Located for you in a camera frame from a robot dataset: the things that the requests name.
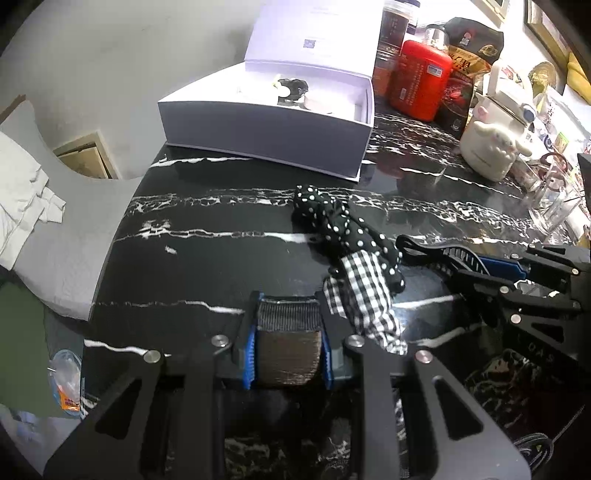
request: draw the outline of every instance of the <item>white box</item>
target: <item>white box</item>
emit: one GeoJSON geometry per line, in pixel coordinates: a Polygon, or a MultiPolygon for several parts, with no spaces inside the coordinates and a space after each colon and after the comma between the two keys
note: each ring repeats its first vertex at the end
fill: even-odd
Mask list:
{"type": "Polygon", "coordinates": [[[383,4],[269,1],[243,63],[158,102],[167,144],[358,179],[374,127],[371,77],[383,4]],[[330,99],[331,114],[277,105],[265,89],[277,75],[305,80],[310,94],[330,99]]]}

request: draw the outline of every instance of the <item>glass cup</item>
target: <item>glass cup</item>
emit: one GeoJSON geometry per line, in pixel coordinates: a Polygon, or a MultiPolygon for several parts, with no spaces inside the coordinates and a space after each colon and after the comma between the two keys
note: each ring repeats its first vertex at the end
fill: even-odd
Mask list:
{"type": "Polygon", "coordinates": [[[545,235],[551,234],[564,223],[583,199],[584,194],[576,189],[569,170],[570,166],[564,157],[554,155],[534,195],[530,216],[536,228],[545,235]]]}
{"type": "Polygon", "coordinates": [[[521,156],[517,157],[510,172],[517,183],[528,193],[538,190],[542,184],[538,172],[531,168],[521,156]]]}

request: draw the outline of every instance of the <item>white cloth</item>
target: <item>white cloth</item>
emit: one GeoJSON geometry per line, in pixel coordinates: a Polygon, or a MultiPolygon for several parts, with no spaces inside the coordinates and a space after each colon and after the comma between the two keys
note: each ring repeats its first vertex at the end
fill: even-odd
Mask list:
{"type": "Polygon", "coordinates": [[[66,202],[47,182],[39,163],[0,132],[0,265],[8,270],[37,220],[61,223],[66,202]]]}

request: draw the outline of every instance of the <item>grey fabric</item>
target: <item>grey fabric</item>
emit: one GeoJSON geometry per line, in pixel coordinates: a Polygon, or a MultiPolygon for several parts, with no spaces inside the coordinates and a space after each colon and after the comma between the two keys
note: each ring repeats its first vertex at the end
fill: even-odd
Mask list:
{"type": "Polygon", "coordinates": [[[111,241],[141,179],[91,179],[70,170],[45,144],[29,101],[0,131],[39,162],[49,176],[47,186],[66,202],[63,223],[35,224],[14,270],[52,310],[87,320],[111,241]]]}

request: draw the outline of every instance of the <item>checkered fabric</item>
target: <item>checkered fabric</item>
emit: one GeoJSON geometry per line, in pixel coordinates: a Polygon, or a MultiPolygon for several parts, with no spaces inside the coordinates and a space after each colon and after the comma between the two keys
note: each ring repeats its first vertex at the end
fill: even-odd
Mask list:
{"type": "Polygon", "coordinates": [[[408,346],[400,339],[400,324],[379,257],[361,250],[342,258],[341,266],[339,278],[324,281],[331,313],[349,319],[357,334],[374,339],[386,351],[405,355],[408,346]]]}

